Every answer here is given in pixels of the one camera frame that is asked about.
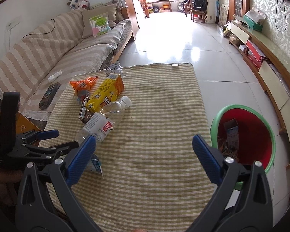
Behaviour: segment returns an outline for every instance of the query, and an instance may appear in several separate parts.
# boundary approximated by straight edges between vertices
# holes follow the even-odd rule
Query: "trash bin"
[[[212,146],[218,148],[218,137],[227,138],[223,123],[234,118],[238,122],[238,162],[251,165],[259,160],[268,173],[275,158],[275,135],[268,122],[254,109],[233,104],[220,110],[211,126]],[[234,189],[241,190],[241,186],[242,182],[237,182]]]

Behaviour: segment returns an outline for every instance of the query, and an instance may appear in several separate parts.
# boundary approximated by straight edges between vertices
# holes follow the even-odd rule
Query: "green tissue box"
[[[247,22],[248,26],[256,31],[262,32],[263,25],[255,23],[248,16],[244,15],[244,20]]]

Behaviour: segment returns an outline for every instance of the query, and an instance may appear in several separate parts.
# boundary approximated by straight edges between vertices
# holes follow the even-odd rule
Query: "black backpack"
[[[193,0],[192,1],[193,9],[205,11],[207,9],[208,1],[207,0]]]

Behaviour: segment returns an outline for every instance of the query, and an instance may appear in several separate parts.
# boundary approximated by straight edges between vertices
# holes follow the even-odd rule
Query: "patterned wallpaper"
[[[283,6],[280,11],[280,3],[278,2],[277,9],[277,26],[280,31],[285,29],[285,13]],[[221,3],[229,5],[229,0],[220,0]],[[271,39],[280,49],[282,49],[288,57],[290,57],[290,2],[285,0],[285,10],[287,18],[287,29],[284,33],[280,33],[275,24],[276,16],[276,4],[277,0],[250,0],[251,7],[254,6],[268,16],[263,25],[262,33],[264,33],[269,39]]]

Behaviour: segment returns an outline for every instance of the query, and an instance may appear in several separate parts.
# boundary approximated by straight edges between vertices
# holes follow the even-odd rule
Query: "metal screw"
[[[29,163],[27,164],[27,168],[31,168],[31,167],[33,167],[33,162],[29,162]]]
[[[254,163],[257,167],[261,167],[262,166],[262,162],[261,161],[256,161],[255,163]]]
[[[226,157],[224,160],[226,163],[229,163],[229,164],[232,164],[234,162],[234,159],[231,157]]]
[[[58,158],[55,160],[55,164],[60,165],[63,162],[63,159]]]

